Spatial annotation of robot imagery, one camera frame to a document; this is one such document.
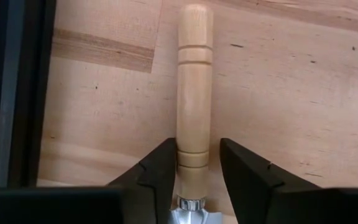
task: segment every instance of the plywood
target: plywood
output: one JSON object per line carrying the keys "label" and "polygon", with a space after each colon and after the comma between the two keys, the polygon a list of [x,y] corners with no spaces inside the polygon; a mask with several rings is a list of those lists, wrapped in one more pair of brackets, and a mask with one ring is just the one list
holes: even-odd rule
{"label": "plywood", "polygon": [[[59,1],[40,185],[102,185],[175,136],[178,0]],[[358,186],[358,1],[215,11],[209,207],[232,138],[323,187]]]}

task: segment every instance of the wooden handle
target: wooden handle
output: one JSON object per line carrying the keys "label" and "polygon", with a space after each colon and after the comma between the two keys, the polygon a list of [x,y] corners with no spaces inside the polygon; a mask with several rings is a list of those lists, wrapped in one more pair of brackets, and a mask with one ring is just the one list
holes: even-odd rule
{"label": "wooden handle", "polygon": [[178,49],[178,195],[197,200],[207,194],[211,123],[213,12],[191,4],[180,12]]}

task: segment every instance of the black frame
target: black frame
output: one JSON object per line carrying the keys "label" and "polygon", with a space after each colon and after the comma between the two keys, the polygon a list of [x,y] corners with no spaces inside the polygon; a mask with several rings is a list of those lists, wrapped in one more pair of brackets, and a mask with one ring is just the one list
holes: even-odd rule
{"label": "black frame", "polygon": [[0,188],[37,182],[56,0],[0,0]]}

